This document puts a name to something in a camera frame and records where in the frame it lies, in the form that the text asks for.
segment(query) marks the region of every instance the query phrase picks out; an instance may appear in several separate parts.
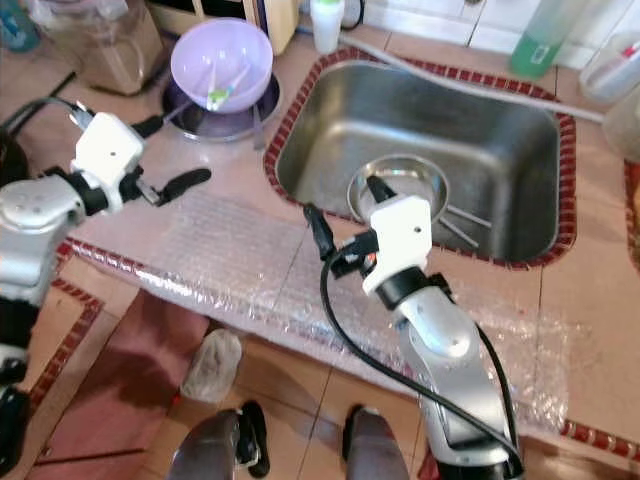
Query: plastic bowl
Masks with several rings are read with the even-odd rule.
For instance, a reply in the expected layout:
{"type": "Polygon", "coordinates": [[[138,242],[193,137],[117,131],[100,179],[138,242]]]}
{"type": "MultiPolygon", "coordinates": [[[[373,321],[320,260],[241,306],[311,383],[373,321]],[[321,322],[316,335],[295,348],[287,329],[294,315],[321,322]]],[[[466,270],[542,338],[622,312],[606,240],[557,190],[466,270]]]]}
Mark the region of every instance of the plastic bowl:
{"type": "Polygon", "coordinates": [[[214,64],[216,89],[229,86],[250,65],[218,113],[246,110],[269,85],[273,65],[271,42],[262,30],[235,18],[203,23],[178,40],[171,54],[171,74],[180,89],[205,109],[214,64]]]}

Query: plastic bag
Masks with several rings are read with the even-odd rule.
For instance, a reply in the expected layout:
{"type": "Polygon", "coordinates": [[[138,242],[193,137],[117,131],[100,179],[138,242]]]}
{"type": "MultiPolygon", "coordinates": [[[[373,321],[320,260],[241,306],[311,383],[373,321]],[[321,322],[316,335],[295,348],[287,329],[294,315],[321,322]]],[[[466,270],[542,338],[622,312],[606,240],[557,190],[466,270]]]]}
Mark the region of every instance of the plastic bag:
{"type": "Polygon", "coordinates": [[[204,338],[180,392],[201,402],[222,401],[233,385],[241,357],[238,337],[228,330],[214,330],[204,338]]]}

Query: black cable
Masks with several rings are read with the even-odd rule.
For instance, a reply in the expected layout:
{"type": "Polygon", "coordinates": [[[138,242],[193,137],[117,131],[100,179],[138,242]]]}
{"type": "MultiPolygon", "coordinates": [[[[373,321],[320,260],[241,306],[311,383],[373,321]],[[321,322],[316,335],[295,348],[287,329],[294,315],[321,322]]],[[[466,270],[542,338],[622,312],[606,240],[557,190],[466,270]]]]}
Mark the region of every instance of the black cable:
{"type": "Polygon", "coordinates": [[[518,432],[516,431],[516,419],[513,413],[513,402],[511,401],[511,392],[509,391],[509,382],[507,380],[507,376],[504,373],[504,369],[502,368],[502,363],[500,362],[500,357],[498,357],[497,352],[493,348],[491,344],[491,340],[484,330],[480,328],[480,325],[476,323],[476,328],[478,329],[478,333],[480,334],[480,340],[484,343],[487,352],[489,352],[489,357],[491,357],[491,362],[493,362],[493,366],[496,369],[496,373],[498,375],[498,381],[500,383],[500,391],[502,392],[502,399],[504,401],[504,410],[507,416],[507,426],[509,427],[509,436],[511,437],[511,441],[513,442],[514,447],[517,450],[520,450],[520,440],[518,439],[518,432]]]}
{"type": "Polygon", "coordinates": [[[358,25],[362,25],[364,21],[364,0],[360,0],[360,13],[358,14],[358,19],[356,23],[353,25],[349,25],[347,27],[341,27],[341,29],[345,32],[350,32],[351,30],[355,30],[358,25]]]}
{"type": "Polygon", "coordinates": [[[23,115],[28,115],[29,114],[28,112],[31,109],[37,108],[37,107],[41,108],[43,105],[50,104],[50,103],[61,105],[63,107],[68,108],[70,111],[74,111],[75,109],[78,108],[73,103],[68,102],[67,100],[63,100],[63,99],[58,98],[58,97],[36,98],[35,100],[31,100],[30,102],[25,103],[22,107],[20,107],[18,110],[16,110],[8,119],[6,119],[2,123],[2,125],[0,125],[0,130],[4,130],[4,131],[8,132],[9,135],[11,135],[11,136],[15,135],[15,130],[12,129],[11,127],[13,126],[13,124],[16,121],[20,120],[23,115]]]}
{"type": "Polygon", "coordinates": [[[320,298],[322,300],[322,306],[324,308],[325,314],[329,319],[331,326],[336,331],[336,333],[340,336],[340,338],[345,343],[347,348],[351,351],[351,353],[353,353],[356,357],[358,357],[360,360],[365,362],[370,367],[392,378],[396,382],[401,383],[402,385],[414,390],[415,392],[419,393],[423,397],[428,398],[429,400],[441,405],[442,407],[449,410],[451,413],[457,415],[458,417],[468,422],[471,426],[477,428],[487,436],[491,437],[493,440],[498,442],[509,452],[509,455],[512,461],[515,462],[514,466],[516,468],[516,471],[517,472],[524,471],[522,466],[522,461],[520,460],[520,454],[518,453],[518,450],[515,447],[515,444],[510,442],[509,439],[507,439],[501,432],[487,425],[485,422],[473,416],[466,410],[463,410],[462,408],[458,407],[455,403],[451,402],[445,397],[442,397],[437,393],[429,390],[424,385],[421,385],[415,382],[413,379],[387,367],[385,364],[383,364],[379,360],[375,359],[374,357],[366,353],[353,340],[351,340],[349,335],[347,335],[347,333],[342,329],[342,327],[338,323],[338,320],[336,319],[335,313],[333,312],[333,308],[331,307],[331,300],[329,299],[329,291],[328,291],[328,280],[329,280],[329,272],[331,271],[331,266],[338,259],[342,257],[343,253],[344,252],[342,250],[338,250],[334,252],[324,262],[324,265],[322,266],[322,272],[320,274],[320,298]]]}
{"type": "MultiPolygon", "coordinates": [[[[75,72],[71,72],[69,75],[64,77],[64,79],[58,85],[56,85],[53,90],[49,92],[49,95],[47,95],[47,97],[56,97],[67,85],[69,85],[69,83],[71,83],[74,78],[76,78],[76,74],[75,72]]],[[[44,106],[45,104],[40,104],[33,107],[29,113],[26,113],[20,119],[20,121],[16,125],[14,125],[14,127],[11,129],[11,132],[9,132],[10,135],[14,137],[18,135],[18,133],[20,133],[20,130],[22,130],[27,122],[31,120],[36,113],[42,110],[44,106]]]]}

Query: stainless steel sink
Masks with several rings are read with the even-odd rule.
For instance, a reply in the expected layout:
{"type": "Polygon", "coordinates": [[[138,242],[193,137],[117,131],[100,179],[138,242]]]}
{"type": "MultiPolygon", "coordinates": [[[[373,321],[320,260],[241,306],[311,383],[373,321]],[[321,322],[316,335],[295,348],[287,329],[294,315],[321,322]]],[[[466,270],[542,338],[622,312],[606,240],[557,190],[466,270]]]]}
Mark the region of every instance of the stainless steel sink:
{"type": "Polygon", "coordinates": [[[558,232],[560,135],[545,111],[460,94],[367,61],[323,72],[276,164],[300,202],[349,215],[346,192],[364,164],[389,154],[431,160],[450,204],[492,228],[449,217],[479,243],[439,223],[435,242],[506,262],[543,255],[558,232]]]}

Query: wall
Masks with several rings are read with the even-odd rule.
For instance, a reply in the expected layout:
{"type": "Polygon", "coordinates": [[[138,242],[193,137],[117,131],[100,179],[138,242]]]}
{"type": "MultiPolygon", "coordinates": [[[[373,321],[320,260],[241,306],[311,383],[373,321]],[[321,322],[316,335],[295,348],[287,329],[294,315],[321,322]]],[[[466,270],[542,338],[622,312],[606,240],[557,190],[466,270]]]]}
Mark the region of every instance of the wall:
{"type": "MultiPolygon", "coordinates": [[[[367,0],[365,23],[387,30],[510,54],[540,0],[367,0]]],[[[347,16],[358,0],[347,0],[347,16]]],[[[582,68],[611,34],[640,30],[640,0],[595,0],[557,57],[582,68]]]]}

